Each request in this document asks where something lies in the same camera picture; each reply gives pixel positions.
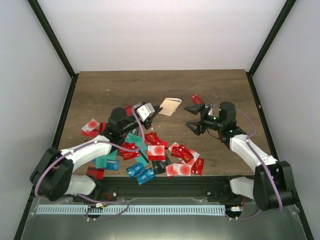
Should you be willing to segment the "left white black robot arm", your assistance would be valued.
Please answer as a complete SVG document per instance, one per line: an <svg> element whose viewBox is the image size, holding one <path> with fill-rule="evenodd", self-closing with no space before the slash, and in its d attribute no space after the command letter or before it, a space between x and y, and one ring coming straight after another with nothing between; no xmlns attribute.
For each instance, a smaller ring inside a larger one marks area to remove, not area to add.
<svg viewBox="0 0 320 240"><path fill-rule="evenodd" d="M127 134L135 128L149 129L162 109L142 101L128 115L123 107L117 107L112 110L105 129L93 139L63 150L47 149L30 176L35 196L53 202L64 195L77 195L97 202L102 196L99 182L92 176L75 175L75 170L117 149L124 150L122 144Z"/></svg>

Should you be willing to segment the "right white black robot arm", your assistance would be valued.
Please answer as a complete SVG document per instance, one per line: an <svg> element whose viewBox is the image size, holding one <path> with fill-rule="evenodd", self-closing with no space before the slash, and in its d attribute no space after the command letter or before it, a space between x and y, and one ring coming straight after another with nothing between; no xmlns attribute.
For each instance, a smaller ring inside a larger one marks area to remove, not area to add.
<svg viewBox="0 0 320 240"><path fill-rule="evenodd" d="M218 133L219 140L232 152L237 154L253 171L253 179L236 177L222 188L223 198L229 202L240 195L254 200L261 211L282 210L299 200L291 165L279 161L260 149L237 125L239 110L232 102L222 102L218 106L218 115L214 116L214 105L195 104L184 110L200 115L198 122L187 122L186 126L197 136L207 130Z"/></svg>

